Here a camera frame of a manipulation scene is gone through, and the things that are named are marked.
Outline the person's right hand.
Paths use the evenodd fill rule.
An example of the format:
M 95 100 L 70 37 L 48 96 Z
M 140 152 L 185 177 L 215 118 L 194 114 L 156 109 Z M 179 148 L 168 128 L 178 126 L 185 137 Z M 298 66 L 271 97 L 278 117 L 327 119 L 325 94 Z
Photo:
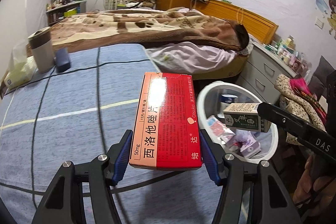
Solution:
M 310 173 L 313 164 L 313 156 L 309 156 L 306 164 L 305 170 L 299 179 L 296 190 L 294 191 L 293 201 L 294 203 L 300 203 L 306 201 L 310 198 L 313 192 L 318 192 L 321 190 L 321 199 L 315 210 L 323 210 L 325 207 L 329 206 L 332 199 L 335 196 L 335 180 L 331 180 L 331 177 L 323 176 L 312 179 Z

